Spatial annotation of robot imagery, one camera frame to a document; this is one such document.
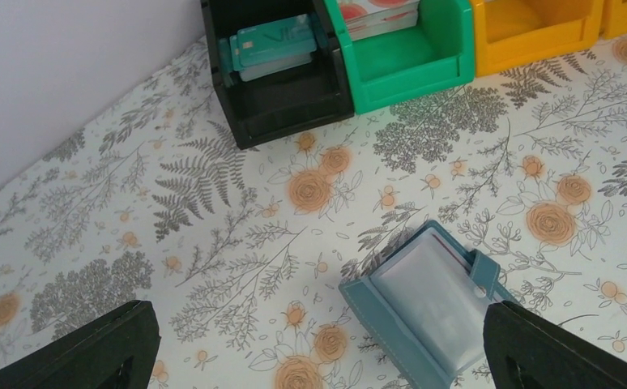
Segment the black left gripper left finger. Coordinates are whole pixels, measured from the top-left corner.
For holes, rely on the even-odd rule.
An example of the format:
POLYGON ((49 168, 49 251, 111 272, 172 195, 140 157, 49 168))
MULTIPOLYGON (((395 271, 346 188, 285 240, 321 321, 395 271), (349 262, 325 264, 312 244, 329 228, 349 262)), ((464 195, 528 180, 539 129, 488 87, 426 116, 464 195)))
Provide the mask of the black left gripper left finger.
POLYGON ((152 303, 128 301, 0 369, 0 388, 146 388, 160 341, 152 303))

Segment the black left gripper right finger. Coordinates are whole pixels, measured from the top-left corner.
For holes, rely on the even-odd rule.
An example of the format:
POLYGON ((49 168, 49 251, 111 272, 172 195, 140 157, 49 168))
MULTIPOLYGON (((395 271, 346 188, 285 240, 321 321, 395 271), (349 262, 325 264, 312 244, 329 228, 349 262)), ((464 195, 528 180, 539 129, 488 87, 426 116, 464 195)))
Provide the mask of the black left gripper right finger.
POLYGON ((511 302, 488 306, 484 351, 497 388, 627 388, 627 362, 511 302))

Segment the blue leather card holder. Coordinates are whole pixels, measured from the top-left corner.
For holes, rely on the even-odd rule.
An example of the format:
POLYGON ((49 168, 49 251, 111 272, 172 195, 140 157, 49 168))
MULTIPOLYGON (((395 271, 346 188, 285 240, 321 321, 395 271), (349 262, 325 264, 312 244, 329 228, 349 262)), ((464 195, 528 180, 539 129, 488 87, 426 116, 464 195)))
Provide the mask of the blue leather card holder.
POLYGON ((448 388, 484 357, 488 305, 514 300, 500 272, 496 261, 430 220, 339 291, 412 387, 448 388))

